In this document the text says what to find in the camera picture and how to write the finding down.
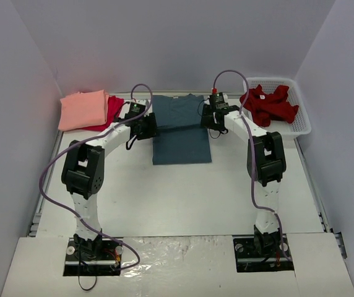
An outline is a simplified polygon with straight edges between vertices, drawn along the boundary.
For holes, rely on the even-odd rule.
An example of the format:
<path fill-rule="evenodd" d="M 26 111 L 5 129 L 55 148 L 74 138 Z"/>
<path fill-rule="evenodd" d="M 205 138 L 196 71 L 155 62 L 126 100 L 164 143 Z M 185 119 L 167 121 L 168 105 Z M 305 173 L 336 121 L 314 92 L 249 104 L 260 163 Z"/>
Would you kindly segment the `teal blue t shirt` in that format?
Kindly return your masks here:
<path fill-rule="evenodd" d="M 158 136 L 153 138 L 154 165 L 186 165 L 210 163 L 209 135 L 201 127 L 198 107 L 204 97 L 189 94 L 178 98 L 155 95 Z"/>

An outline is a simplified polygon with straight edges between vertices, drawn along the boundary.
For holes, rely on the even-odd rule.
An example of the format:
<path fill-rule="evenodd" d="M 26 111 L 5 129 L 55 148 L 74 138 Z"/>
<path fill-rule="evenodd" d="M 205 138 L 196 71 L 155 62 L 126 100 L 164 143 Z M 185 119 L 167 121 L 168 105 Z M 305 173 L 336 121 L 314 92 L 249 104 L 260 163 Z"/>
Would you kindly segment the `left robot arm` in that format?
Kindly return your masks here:
<path fill-rule="evenodd" d="M 98 220 L 97 194 L 105 182 L 105 159 L 130 140 L 145 140 L 157 135 L 155 113 L 147 106 L 131 103 L 124 118 L 111 123 L 95 138 L 80 144 L 70 143 L 61 182 L 74 204 L 76 231 L 74 242 L 90 259 L 103 253 L 102 228 Z"/>

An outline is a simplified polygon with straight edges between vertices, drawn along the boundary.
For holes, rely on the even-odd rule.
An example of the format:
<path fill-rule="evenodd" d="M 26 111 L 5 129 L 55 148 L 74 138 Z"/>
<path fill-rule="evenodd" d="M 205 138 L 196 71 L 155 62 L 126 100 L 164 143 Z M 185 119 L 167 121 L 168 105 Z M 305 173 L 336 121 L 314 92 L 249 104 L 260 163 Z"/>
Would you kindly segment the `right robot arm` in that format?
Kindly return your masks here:
<path fill-rule="evenodd" d="M 254 224 L 254 250 L 266 256 L 280 241 L 279 190 L 287 164 L 282 136 L 259 127 L 229 105 L 227 96 L 212 90 L 203 105 L 201 126 L 219 133 L 232 132 L 248 145 L 247 171 L 251 178 L 251 200 L 257 210 Z"/>

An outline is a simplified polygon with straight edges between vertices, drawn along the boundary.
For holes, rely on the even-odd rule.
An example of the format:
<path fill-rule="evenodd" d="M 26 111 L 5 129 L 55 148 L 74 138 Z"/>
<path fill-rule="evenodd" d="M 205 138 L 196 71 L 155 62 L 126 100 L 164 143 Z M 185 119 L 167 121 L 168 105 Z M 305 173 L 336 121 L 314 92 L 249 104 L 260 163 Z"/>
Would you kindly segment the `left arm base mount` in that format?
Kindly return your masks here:
<path fill-rule="evenodd" d="M 104 239 L 95 255 L 79 249 L 79 245 L 69 238 L 64 260 L 64 277 L 102 277 L 121 274 L 122 245 Z"/>

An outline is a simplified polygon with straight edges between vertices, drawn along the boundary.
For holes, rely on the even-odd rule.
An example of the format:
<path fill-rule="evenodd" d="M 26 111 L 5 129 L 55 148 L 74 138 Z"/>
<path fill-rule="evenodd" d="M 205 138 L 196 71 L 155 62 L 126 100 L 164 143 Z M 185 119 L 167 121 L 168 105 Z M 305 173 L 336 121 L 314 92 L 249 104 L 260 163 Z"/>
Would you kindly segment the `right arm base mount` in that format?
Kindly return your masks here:
<path fill-rule="evenodd" d="M 287 257 L 291 257 L 291 252 L 287 246 L 287 237 L 283 236 L 283 246 L 279 243 L 275 245 L 275 240 L 271 240 L 269 247 L 265 251 L 260 251 L 255 247 L 253 235 L 243 235 L 233 237 L 233 247 L 235 253 L 235 266 L 238 273 L 263 273 L 263 272 L 284 272 L 294 271 L 294 264 L 283 254 L 284 249 Z"/>

